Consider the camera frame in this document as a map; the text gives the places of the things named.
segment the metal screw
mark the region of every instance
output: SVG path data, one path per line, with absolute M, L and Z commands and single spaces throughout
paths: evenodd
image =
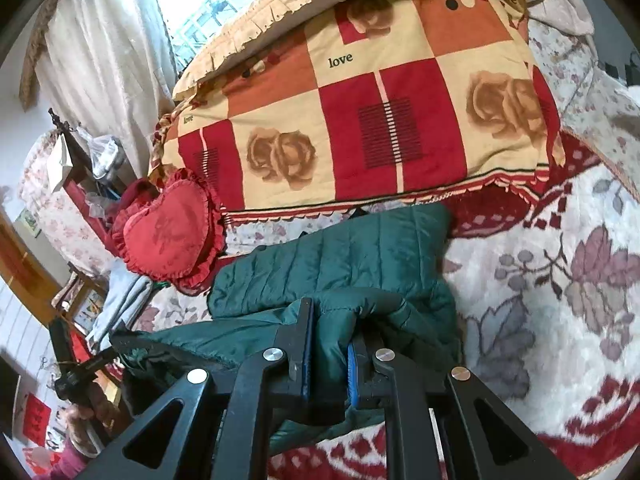
M 267 348 L 262 354 L 262 357 L 267 359 L 267 361 L 279 361 L 283 355 L 284 352 L 279 348 Z
M 463 366 L 456 366 L 451 371 L 451 376 L 457 381 L 467 381 L 471 377 L 471 372 Z
M 207 380 L 207 376 L 208 374 L 206 370 L 203 370 L 202 368 L 196 368 L 195 370 L 191 370 L 191 372 L 187 374 L 187 380 L 191 384 L 201 384 Z
M 393 361 L 394 357 L 396 357 L 396 353 L 389 348 L 379 348 L 378 350 L 376 350 L 376 359 L 378 361 Z

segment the plastic bag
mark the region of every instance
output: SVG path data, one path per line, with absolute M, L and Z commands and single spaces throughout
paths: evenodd
M 125 161 L 124 149 L 120 141 L 113 136 L 92 137 L 82 126 L 76 132 L 89 146 L 92 173 L 97 180 L 111 180 Z
M 85 203 L 89 206 L 89 216 L 92 218 L 107 218 L 107 210 L 117 203 L 116 200 L 105 198 L 94 192 L 89 192 L 84 197 Z

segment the wall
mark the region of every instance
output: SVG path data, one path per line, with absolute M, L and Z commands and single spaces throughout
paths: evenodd
M 33 22 L 34 18 L 24 27 L 0 67 L 0 195 L 2 207 L 11 222 L 17 219 L 24 208 L 24 203 L 16 195 L 24 159 L 36 139 L 53 127 L 47 113 L 49 104 L 42 96 L 27 112 L 22 110 L 18 100 L 22 62 Z M 66 262 L 47 237 L 40 234 L 34 238 L 21 224 L 14 226 L 25 245 L 53 278 L 61 284 L 66 283 L 69 278 Z
M 22 63 L 34 19 L 24 27 L 0 67 L 0 189 L 4 195 L 2 206 L 11 221 L 24 207 L 15 193 L 24 159 L 35 140 L 53 127 L 47 114 L 49 104 L 42 96 L 27 112 L 18 100 Z
M 55 362 L 49 332 L 14 296 L 0 280 L 0 354 L 21 374 L 18 389 L 18 409 L 14 420 L 14 438 L 9 440 L 14 453 L 26 467 L 22 449 L 36 447 L 22 435 L 22 405 L 29 393 L 35 395 L 52 410 L 52 417 L 60 405 L 50 383 Z
M 60 285 L 66 285 L 71 272 L 66 264 L 66 260 L 60 253 L 53 248 L 44 233 L 40 233 L 36 238 L 28 231 L 27 227 L 21 220 L 17 220 L 13 224 L 15 232 L 22 239 L 31 254 L 40 262 L 45 270 Z

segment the red decoration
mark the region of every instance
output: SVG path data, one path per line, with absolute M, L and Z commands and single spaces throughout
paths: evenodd
M 70 336 L 71 336 L 71 348 L 73 349 L 74 357 L 76 358 L 76 361 L 78 361 L 79 363 L 84 363 L 89 359 L 91 359 L 91 357 L 93 356 L 89 352 L 86 346 L 86 342 L 84 341 L 84 338 L 80 337 L 73 330 L 70 331 Z
M 61 453 L 49 451 L 43 447 L 25 447 L 22 449 L 24 461 L 36 473 L 36 475 L 45 474 L 58 462 L 60 462 Z
M 22 433 L 38 446 L 44 447 L 47 436 L 47 425 L 51 416 L 51 408 L 33 394 L 27 397 L 24 409 Z

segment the quilt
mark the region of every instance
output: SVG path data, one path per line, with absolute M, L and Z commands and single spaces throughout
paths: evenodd
M 113 255 L 104 248 L 96 232 L 79 211 L 74 197 L 65 189 L 50 192 L 47 159 L 56 142 L 56 130 L 41 135 L 24 161 L 17 196 L 38 221 L 53 248 L 89 276 L 104 280 L 113 264 Z
M 489 183 L 535 202 L 562 161 L 524 0 L 348 0 L 200 85 L 154 178 L 196 171 L 227 219 L 291 218 Z

